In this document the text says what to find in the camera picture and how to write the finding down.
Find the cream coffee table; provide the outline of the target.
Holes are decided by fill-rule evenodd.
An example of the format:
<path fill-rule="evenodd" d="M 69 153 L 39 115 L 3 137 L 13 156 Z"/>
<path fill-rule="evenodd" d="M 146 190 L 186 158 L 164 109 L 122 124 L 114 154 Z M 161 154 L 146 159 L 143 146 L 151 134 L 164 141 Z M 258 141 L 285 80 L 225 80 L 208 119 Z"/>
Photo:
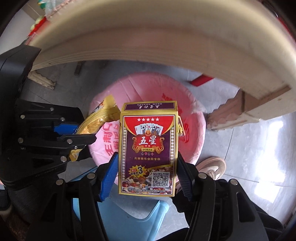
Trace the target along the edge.
<path fill-rule="evenodd" d="M 211 130 L 295 111 L 295 40 L 259 1 L 68 1 L 27 44 L 33 69 L 86 60 L 179 66 L 236 85 Z"/>

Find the poker card box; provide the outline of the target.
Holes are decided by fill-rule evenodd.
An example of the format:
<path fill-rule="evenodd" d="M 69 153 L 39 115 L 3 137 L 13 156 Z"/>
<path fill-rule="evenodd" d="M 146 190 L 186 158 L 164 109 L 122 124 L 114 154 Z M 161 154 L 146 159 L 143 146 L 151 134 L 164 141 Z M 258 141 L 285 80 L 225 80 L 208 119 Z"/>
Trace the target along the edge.
<path fill-rule="evenodd" d="M 178 123 L 175 100 L 123 104 L 118 150 L 119 194 L 175 195 Z"/>

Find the plastic bag of peanuts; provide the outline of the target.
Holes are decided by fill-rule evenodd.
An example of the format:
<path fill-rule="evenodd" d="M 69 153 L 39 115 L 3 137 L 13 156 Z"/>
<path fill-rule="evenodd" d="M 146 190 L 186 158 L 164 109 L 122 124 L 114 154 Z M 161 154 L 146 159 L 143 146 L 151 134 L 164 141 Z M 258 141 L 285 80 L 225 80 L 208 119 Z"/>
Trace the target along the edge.
<path fill-rule="evenodd" d="M 65 5 L 69 4 L 70 0 L 47 0 L 45 1 L 45 16 L 50 18 L 53 14 L 63 8 Z"/>

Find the red plastic chair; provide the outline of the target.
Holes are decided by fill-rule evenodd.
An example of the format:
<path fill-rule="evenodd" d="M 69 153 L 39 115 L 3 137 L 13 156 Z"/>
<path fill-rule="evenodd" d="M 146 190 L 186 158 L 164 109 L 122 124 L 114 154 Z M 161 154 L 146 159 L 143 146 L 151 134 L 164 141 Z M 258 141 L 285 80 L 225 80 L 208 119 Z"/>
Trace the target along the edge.
<path fill-rule="evenodd" d="M 198 87 L 198 86 L 201 86 L 201 85 L 209 82 L 212 79 L 213 79 L 213 77 L 202 74 L 202 75 L 198 76 L 197 78 L 195 78 L 194 80 L 192 80 L 190 82 L 190 84 Z"/>

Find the yellow snack wrapper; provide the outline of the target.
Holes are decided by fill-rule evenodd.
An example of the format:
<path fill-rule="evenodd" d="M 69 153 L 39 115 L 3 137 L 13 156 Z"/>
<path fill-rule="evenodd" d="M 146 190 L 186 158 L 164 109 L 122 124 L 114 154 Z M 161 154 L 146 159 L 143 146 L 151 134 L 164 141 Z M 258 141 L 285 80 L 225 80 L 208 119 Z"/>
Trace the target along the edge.
<path fill-rule="evenodd" d="M 97 134 L 105 123 L 117 121 L 120 110 L 113 95 L 108 95 L 74 131 L 75 135 Z"/>

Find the red fruit plate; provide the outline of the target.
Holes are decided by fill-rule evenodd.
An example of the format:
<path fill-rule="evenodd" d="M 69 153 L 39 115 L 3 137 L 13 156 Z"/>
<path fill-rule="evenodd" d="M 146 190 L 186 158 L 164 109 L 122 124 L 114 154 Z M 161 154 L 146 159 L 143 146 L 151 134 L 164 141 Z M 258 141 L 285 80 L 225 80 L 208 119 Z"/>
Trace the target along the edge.
<path fill-rule="evenodd" d="M 31 26 L 28 38 L 36 34 L 41 28 L 48 24 L 48 19 L 46 16 L 39 16 L 35 23 Z"/>

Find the light blue plastic stool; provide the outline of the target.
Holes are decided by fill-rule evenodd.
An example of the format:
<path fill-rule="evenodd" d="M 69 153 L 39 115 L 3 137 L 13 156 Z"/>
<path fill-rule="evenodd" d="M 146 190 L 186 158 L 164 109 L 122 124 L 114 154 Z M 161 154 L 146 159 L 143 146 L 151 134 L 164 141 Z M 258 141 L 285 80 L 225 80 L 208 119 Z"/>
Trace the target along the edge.
<path fill-rule="evenodd" d="M 167 202 L 159 200 L 147 217 L 139 219 L 125 212 L 109 197 L 100 201 L 101 178 L 104 170 L 100 167 L 73 179 L 87 188 L 85 197 L 73 199 L 73 209 L 86 236 L 93 240 L 155 240 L 169 210 Z"/>

